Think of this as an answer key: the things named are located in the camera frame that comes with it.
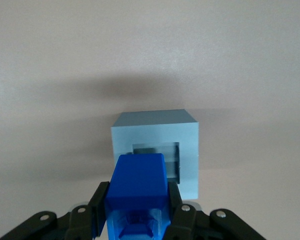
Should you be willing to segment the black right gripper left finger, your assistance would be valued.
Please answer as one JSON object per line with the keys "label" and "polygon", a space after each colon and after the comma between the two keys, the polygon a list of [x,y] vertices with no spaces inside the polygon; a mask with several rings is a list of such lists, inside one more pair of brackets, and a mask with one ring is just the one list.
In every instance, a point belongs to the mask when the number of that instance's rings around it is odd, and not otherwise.
{"label": "black right gripper left finger", "polygon": [[101,236],[106,222],[105,197],[109,182],[101,182],[87,204],[81,204],[61,217],[41,211],[0,237],[1,240],[94,240]]}

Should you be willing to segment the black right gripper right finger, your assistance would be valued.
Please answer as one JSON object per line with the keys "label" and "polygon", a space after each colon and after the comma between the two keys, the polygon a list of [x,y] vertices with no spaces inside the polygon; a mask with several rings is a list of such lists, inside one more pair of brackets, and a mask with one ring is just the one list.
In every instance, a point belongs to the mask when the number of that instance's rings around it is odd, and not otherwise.
{"label": "black right gripper right finger", "polygon": [[209,215],[184,203],[177,183],[168,183],[170,225],[165,240],[264,240],[233,211],[215,209]]}

